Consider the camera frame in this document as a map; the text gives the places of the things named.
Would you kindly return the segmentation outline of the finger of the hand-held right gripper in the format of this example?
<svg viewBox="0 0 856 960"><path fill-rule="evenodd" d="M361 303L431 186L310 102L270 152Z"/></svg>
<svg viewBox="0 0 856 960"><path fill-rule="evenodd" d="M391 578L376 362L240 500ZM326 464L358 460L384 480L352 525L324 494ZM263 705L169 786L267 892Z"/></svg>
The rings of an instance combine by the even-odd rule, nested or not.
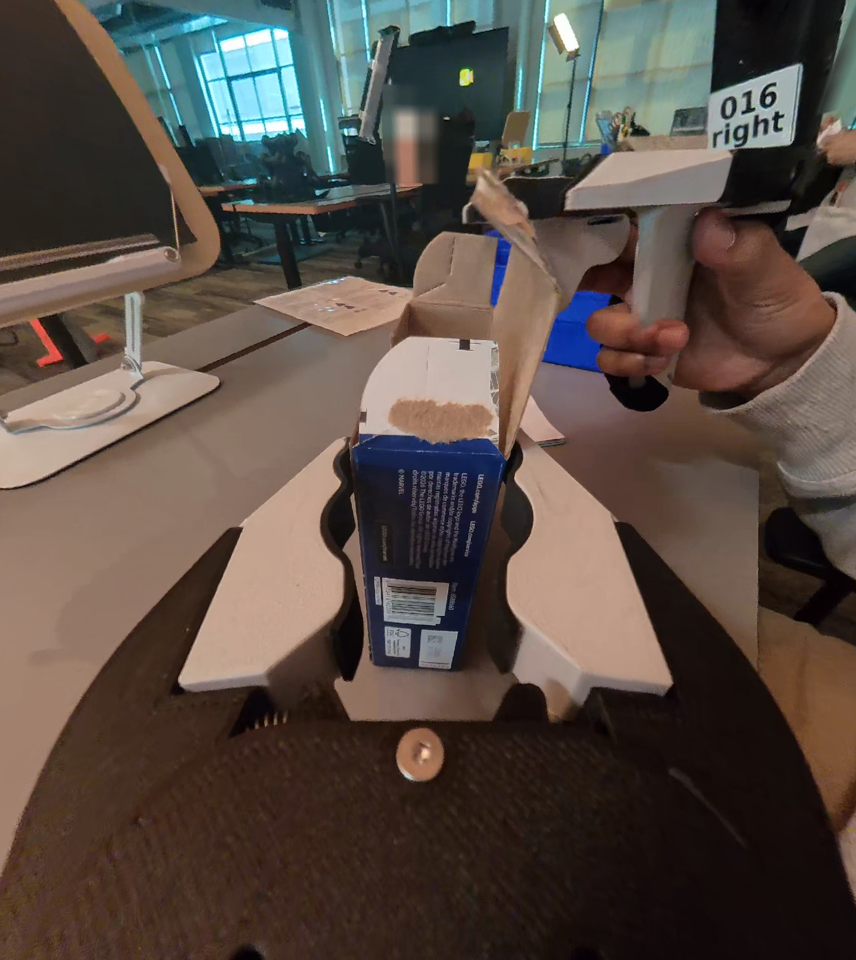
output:
<svg viewBox="0 0 856 960"><path fill-rule="evenodd" d="M567 191L563 209L704 207L722 198L732 160L729 150L614 152Z"/></svg>
<svg viewBox="0 0 856 960"><path fill-rule="evenodd" d="M532 227L534 261L561 297L571 297L587 272L622 254L631 221L625 213L602 213L534 220Z"/></svg>

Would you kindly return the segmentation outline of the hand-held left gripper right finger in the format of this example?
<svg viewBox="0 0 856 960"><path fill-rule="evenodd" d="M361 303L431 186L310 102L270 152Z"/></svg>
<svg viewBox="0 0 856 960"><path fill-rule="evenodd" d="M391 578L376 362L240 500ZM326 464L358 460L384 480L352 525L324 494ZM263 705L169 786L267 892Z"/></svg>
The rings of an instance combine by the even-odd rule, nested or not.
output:
<svg viewBox="0 0 856 960"><path fill-rule="evenodd" d="M531 440L516 444L502 522L516 625L502 658L540 689L549 719L574 718L595 690L668 693L672 674L613 515Z"/></svg>

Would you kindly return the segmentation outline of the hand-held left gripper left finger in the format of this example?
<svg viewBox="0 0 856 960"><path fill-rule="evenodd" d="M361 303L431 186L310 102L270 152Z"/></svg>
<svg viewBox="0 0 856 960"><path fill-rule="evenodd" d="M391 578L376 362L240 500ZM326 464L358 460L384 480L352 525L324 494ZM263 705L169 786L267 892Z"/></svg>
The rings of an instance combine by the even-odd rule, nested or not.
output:
<svg viewBox="0 0 856 960"><path fill-rule="evenodd" d="M345 546L355 533L348 438L339 438L242 523L178 677L190 693L262 689L281 711L362 659L364 620Z"/></svg>

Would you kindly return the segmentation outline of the white instruction booklet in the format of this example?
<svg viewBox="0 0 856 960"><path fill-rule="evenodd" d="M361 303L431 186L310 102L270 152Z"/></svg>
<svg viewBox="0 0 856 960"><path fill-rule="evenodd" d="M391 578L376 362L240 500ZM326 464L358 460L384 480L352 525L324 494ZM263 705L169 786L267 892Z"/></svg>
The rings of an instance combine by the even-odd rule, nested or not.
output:
<svg viewBox="0 0 856 960"><path fill-rule="evenodd" d="M533 396L527 401L519 432L542 449L560 447L567 441L564 434L549 422Z"/></svg>

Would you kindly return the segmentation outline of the blue lego box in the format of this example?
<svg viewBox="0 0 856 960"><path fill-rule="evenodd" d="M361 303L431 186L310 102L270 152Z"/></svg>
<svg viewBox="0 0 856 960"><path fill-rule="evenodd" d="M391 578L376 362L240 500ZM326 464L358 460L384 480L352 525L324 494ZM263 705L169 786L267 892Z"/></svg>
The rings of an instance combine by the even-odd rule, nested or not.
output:
<svg viewBox="0 0 856 960"><path fill-rule="evenodd" d="M509 244L497 300L497 239L438 236L351 446L374 666L460 666L506 465L563 308L508 179L480 174L470 208Z"/></svg>

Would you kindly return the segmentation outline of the person's right forearm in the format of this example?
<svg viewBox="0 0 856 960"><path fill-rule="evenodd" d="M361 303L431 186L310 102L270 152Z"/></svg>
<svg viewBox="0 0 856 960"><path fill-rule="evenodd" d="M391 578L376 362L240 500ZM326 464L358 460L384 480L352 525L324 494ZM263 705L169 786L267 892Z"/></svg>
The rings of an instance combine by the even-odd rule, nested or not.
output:
<svg viewBox="0 0 856 960"><path fill-rule="evenodd" d="M834 325L796 373L750 400L702 392L699 402L771 446L795 513L856 581L856 311L839 294L823 297Z"/></svg>

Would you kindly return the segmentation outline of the person's right hand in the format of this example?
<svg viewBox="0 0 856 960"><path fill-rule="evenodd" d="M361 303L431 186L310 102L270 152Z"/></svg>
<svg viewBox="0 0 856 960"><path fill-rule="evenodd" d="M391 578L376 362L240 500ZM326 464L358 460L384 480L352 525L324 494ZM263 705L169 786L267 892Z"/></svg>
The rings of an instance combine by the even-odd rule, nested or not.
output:
<svg viewBox="0 0 856 960"><path fill-rule="evenodd" d="M621 301L587 322L606 375L640 381L674 362L676 386L749 402L796 374L835 324L835 306L767 225L706 208L690 236L694 270L682 318L644 327L633 313L636 241L633 227L622 253L579 283Z"/></svg>

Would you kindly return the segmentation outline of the blue plastic bin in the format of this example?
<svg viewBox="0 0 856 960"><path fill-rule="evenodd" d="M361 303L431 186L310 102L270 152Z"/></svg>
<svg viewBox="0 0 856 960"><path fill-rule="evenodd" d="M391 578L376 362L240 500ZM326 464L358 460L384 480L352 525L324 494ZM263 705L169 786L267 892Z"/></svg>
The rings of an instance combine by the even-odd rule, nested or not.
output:
<svg viewBox="0 0 856 960"><path fill-rule="evenodd" d="M556 366L599 371L600 345L587 330L587 322L596 312L611 304L611 294L578 291L569 305L554 320L543 361Z"/></svg>

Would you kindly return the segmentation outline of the light panel on stand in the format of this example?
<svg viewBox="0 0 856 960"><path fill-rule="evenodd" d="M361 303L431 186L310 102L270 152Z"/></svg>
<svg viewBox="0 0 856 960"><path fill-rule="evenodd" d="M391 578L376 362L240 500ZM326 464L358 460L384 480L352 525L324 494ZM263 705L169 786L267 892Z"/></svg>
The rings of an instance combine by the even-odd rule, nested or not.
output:
<svg viewBox="0 0 856 960"><path fill-rule="evenodd" d="M547 27L557 53L562 56L568 65L567 99L564 112L564 126L562 135L562 166L568 160L568 150L571 143L571 121L574 111L575 86L577 81L580 44L570 18L564 13L553 16Z"/></svg>

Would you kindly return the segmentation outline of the black office chair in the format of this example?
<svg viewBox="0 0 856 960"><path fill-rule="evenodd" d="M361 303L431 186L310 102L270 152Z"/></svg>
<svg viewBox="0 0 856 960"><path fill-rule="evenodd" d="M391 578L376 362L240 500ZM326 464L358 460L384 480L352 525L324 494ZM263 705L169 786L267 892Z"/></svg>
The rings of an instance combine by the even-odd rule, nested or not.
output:
<svg viewBox="0 0 856 960"><path fill-rule="evenodd" d="M770 560L819 583L794 615L795 621L817 628L845 599L856 596L856 581L832 565L818 536L792 508L779 507L770 513L762 526L762 545Z"/></svg>

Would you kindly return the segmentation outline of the white monitor stand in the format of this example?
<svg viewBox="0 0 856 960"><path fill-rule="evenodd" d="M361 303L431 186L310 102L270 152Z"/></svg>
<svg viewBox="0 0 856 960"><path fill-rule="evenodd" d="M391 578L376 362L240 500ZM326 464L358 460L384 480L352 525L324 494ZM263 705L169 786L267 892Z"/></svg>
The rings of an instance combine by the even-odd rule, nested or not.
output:
<svg viewBox="0 0 856 960"><path fill-rule="evenodd" d="M143 360L145 295L124 298L117 370L0 413L0 490L60 474L217 390L215 375Z"/></svg>

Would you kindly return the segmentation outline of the printed paper sheet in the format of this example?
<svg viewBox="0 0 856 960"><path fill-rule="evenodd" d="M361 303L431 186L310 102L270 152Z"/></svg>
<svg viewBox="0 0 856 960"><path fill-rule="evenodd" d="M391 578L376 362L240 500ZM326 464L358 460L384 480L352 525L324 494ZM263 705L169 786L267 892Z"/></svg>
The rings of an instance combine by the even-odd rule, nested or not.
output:
<svg viewBox="0 0 856 960"><path fill-rule="evenodd" d="M393 326L413 298L410 289L344 276L255 300L296 323L347 337Z"/></svg>

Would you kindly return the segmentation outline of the wooden top office desk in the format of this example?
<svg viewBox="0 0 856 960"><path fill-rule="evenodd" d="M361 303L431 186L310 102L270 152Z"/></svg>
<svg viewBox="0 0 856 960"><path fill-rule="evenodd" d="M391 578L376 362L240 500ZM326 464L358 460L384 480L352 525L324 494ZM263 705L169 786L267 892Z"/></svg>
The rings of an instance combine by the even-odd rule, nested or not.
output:
<svg viewBox="0 0 856 960"><path fill-rule="evenodd" d="M331 215L338 212L356 210L365 206L376 206L381 216L382 227L390 250L390 259L405 276L398 242L398 201L417 195L421 183L394 183L351 185L330 190L325 197L304 199L295 202L258 201L243 199L225 201L219 205L220 212L266 217L275 233L275 246L288 290L302 287L294 245L288 224L302 217Z"/></svg>

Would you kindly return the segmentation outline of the tan framed monitor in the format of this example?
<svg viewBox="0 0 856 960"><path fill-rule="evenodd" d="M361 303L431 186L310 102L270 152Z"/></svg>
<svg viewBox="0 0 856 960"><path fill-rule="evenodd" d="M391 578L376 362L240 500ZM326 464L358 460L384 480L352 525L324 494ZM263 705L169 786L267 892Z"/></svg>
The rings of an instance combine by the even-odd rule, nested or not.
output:
<svg viewBox="0 0 856 960"><path fill-rule="evenodd" d="M0 1L0 329L205 273L205 199L82 2Z"/></svg>

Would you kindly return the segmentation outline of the large black wall screen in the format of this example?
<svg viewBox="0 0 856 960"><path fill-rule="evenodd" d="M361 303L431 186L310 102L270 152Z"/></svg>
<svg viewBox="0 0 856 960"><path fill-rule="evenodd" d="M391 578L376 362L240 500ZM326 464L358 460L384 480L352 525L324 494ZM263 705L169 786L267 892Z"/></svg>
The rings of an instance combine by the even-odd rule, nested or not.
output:
<svg viewBox="0 0 856 960"><path fill-rule="evenodd" d="M474 21L422 30L392 52L388 77L445 118L470 114L477 140L500 140L509 113L509 30Z"/></svg>

